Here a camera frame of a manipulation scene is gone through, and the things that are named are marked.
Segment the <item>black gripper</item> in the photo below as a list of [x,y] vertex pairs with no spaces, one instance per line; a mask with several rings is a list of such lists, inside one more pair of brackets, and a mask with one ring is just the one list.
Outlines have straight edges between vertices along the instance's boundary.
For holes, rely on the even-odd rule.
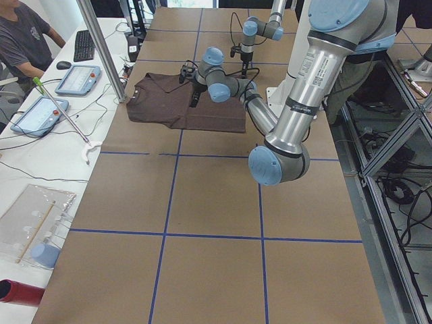
[[196,77],[194,76],[191,80],[192,82],[192,95],[190,98],[189,107],[194,108],[198,105],[200,95],[207,90],[207,86],[205,84],[201,84]]
[[241,52],[240,53],[240,59],[242,60],[242,69],[241,69],[241,78],[246,79],[247,72],[248,72],[248,66],[250,65],[250,62],[252,61],[252,52]]

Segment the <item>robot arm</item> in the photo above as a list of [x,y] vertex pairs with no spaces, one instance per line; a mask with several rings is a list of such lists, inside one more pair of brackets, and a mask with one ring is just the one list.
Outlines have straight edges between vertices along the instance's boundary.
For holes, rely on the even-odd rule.
[[246,78],[249,63],[252,61],[254,54],[256,36],[261,36],[265,40],[272,39],[279,41],[281,39],[284,33],[281,23],[285,8],[286,1],[274,1],[268,22],[261,21],[255,16],[248,17],[247,21],[244,22],[242,41],[238,46],[232,47],[231,52],[232,56],[235,53],[240,54],[240,59],[242,60],[241,78]]
[[390,48],[396,37],[397,1],[311,1],[303,7],[310,29],[308,50],[279,115],[268,107],[253,81],[228,76],[224,56],[209,47],[199,64],[184,65],[180,82],[193,84],[192,103],[202,92],[222,103],[232,97],[247,110],[264,143],[251,150],[250,172],[256,182],[274,186],[301,178],[309,167],[303,138],[322,100],[331,91],[350,55]]

